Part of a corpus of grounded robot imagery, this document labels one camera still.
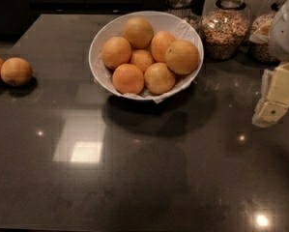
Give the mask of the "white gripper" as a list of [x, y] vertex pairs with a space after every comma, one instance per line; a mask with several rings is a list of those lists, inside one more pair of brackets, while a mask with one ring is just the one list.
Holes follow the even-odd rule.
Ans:
[[[280, 61], [289, 61], [289, 0], [278, 10], [269, 33], [269, 53]], [[259, 128], [275, 125], [289, 110], [289, 62], [282, 62], [273, 71], [264, 70], [261, 99], [252, 124]]]

